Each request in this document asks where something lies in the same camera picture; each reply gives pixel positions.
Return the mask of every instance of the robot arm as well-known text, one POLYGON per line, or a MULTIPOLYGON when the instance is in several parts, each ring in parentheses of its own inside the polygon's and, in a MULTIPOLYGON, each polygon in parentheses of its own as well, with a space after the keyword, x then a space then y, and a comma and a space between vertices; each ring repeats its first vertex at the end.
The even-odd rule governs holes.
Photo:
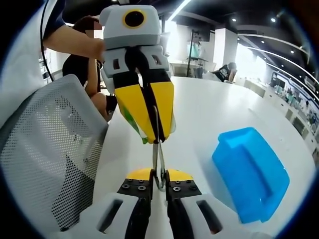
MULTIPOLYGON (((237 214, 212 195, 203 195, 190 175, 172 169, 165 174, 167 215, 174 239, 271 239, 244 229, 237 214)), ((117 193, 88 207, 77 225, 52 238, 144 239, 153 178, 150 168, 130 173, 117 193)))
POLYGON ((158 134, 164 142, 175 129, 174 86, 160 46, 156 9, 150 5, 112 5, 101 12, 100 23, 105 26, 102 76, 107 89, 115 94, 121 114, 143 143, 157 143, 158 134), (142 87, 136 69, 142 76, 142 87))

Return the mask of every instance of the white table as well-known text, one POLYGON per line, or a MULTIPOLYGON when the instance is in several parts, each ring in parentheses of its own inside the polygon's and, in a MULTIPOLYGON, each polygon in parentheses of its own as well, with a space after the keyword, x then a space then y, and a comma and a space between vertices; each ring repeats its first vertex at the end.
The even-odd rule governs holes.
MULTIPOLYGON (((301 204, 315 175, 305 142, 278 110, 249 89, 194 78, 172 77, 172 81, 176 131, 163 144, 166 167, 190 173, 202 193, 212 193, 234 208, 211 156, 220 133, 256 128, 286 167, 290 185, 269 221, 243 226, 275 236, 301 204)), ((93 201, 117 192, 127 173, 146 167, 152 167, 152 146, 142 144, 117 109, 104 141, 93 201)), ((173 238, 164 200, 165 194, 154 190, 147 239, 173 238)))

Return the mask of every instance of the person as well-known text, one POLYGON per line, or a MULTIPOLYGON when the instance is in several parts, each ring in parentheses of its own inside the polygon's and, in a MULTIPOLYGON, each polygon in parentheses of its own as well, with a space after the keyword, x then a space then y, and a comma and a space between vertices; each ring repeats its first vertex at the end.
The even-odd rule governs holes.
MULTIPOLYGON (((97 18, 85 16, 74 24, 73 29, 94 38, 94 30, 102 30, 102 26, 97 18)), ((109 121, 116 108, 117 100, 115 96, 105 96, 101 93, 101 67, 102 62, 95 58, 71 54, 63 64, 62 73, 63 76, 68 74, 77 76, 95 107, 103 118, 109 121)))
POLYGON ((215 78, 226 83, 233 83, 236 73, 237 65, 234 62, 230 62, 228 65, 224 65, 219 70, 213 72, 215 78))
MULTIPOLYGON (((102 39, 90 38, 65 24, 65 0, 48 0, 43 18, 43 45, 52 50, 103 61, 102 39)), ((7 53, 2 58, 0 75, 0 127, 22 102, 45 85, 39 67, 40 23, 43 1, 28 1, 19 15, 14 32, 4 38, 7 53)))

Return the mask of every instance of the chair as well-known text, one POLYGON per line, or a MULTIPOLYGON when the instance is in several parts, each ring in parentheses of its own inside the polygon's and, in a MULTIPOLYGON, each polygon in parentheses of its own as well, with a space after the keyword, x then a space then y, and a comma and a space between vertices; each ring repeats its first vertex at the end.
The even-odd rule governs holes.
POLYGON ((27 98, 0 129, 7 187, 44 236, 75 225, 92 204, 108 124, 74 75, 27 98))

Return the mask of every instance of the ceiling light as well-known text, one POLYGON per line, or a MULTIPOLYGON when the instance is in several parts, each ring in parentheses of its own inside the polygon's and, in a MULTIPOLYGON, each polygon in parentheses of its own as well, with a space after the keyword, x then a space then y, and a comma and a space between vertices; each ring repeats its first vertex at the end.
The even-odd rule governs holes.
POLYGON ((184 0, 181 5, 178 6, 178 8, 176 8, 176 10, 173 12, 173 14, 169 17, 169 19, 167 21, 172 21, 174 17, 176 17, 177 14, 179 14, 179 12, 187 5, 189 4, 191 0, 184 0))

